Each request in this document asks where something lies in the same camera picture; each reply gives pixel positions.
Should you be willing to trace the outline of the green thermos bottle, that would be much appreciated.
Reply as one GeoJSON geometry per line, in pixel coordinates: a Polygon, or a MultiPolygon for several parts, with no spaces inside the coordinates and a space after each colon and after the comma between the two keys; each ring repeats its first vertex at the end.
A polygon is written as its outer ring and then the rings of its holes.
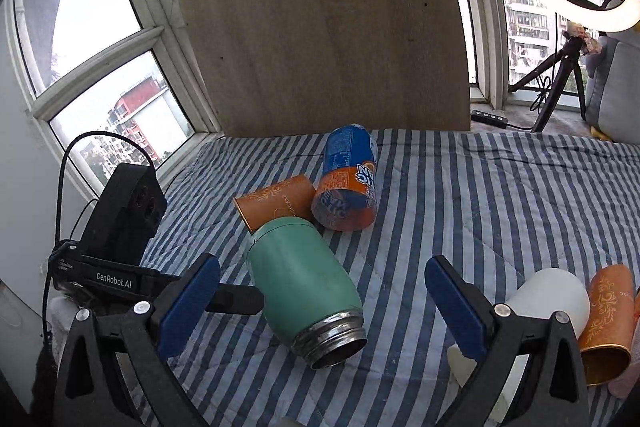
{"type": "Polygon", "coordinates": [[[250,239],[245,263],[273,334],[314,371],[345,362],[367,344],[357,287],[309,221],[267,222],[250,239]]]}

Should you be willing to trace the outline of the orange patterned cup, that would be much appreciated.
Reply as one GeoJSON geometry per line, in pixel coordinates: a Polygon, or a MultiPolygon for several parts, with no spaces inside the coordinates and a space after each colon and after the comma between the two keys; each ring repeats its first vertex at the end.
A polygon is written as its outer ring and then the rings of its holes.
{"type": "Polygon", "coordinates": [[[626,265],[597,272],[588,289],[589,319],[578,339],[588,387],[620,377],[631,362],[634,277],[626,265]]]}

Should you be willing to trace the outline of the orange metallic cup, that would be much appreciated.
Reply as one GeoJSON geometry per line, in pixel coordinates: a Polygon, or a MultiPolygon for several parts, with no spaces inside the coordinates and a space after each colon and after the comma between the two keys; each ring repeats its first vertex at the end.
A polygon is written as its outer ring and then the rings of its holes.
{"type": "Polygon", "coordinates": [[[279,218],[312,219],[311,203],[316,195],[314,184],[299,174],[257,191],[235,197],[235,208],[250,234],[279,218]]]}

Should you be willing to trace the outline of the blue orange paper cup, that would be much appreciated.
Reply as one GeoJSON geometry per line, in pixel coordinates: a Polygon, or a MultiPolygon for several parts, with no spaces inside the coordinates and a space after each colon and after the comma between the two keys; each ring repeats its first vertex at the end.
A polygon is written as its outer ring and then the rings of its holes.
{"type": "Polygon", "coordinates": [[[339,232],[369,228],[378,212],[378,146],[360,124],[333,130],[324,146],[322,176],[311,211],[322,227],[339,232]]]}

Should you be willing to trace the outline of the striped blue white quilt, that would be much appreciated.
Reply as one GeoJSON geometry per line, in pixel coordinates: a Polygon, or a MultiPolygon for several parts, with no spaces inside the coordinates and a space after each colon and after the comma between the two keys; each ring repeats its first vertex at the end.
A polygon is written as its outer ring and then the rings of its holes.
{"type": "Polygon", "coordinates": [[[452,337],[424,283],[443,255],[491,300],[558,268],[588,289],[639,270],[639,150],[523,132],[378,130],[378,214],[323,238],[363,303],[367,346],[310,369],[263,317],[205,314],[170,368],[213,426],[431,426],[457,393],[452,337]]]}

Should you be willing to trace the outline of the black power strip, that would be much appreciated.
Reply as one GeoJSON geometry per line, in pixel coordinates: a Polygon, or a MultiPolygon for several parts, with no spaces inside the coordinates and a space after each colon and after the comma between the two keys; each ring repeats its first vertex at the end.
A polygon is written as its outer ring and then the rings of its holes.
{"type": "Polygon", "coordinates": [[[486,126],[506,129],[509,127],[509,121],[506,117],[483,112],[482,110],[472,109],[471,120],[477,124],[486,124],[486,126]]]}

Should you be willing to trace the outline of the large grey penguin plush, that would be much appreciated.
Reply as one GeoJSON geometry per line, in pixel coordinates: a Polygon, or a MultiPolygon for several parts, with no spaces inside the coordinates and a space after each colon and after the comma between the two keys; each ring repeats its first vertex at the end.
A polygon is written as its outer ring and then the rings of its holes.
{"type": "Polygon", "coordinates": [[[586,57],[585,121],[614,142],[639,144],[639,23],[598,41],[601,51],[586,57]]]}

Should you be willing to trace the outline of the wooden board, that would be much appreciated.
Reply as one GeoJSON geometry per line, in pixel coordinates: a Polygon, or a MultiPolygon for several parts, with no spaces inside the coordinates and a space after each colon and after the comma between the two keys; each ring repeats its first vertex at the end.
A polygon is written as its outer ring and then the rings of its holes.
{"type": "Polygon", "coordinates": [[[470,127],[457,0],[178,0],[225,134],[470,127]]]}

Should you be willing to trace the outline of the black tripod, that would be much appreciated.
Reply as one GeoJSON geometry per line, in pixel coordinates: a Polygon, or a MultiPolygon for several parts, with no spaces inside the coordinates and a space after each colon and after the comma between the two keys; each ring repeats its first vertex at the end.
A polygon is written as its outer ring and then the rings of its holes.
{"type": "Polygon", "coordinates": [[[531,132],[543,132],[547,126],[555,107],[558,105],[562,94],[564,93],[567,81],[570,75],[574,75],[577,88],[577,98],[579,102],[579,112],[582,118],[586,116],[586,97],[585,85],[582,81],[582,69],[580,68],[580,56],[582,50],[586,47],[586,40],[581,36],[571,36],[567,31],[564,32],[565,43],[561,49],[545,58],[538,66],[532,69],[517,83],[510,84],[509,93],[514,93],[524,89],[529,83],[540,77],[548,69],[552,69],[553,79],[549,88],[541,91],[546,97],[544,104],[541,105],[540,113],[533,124],[531,132]]]}

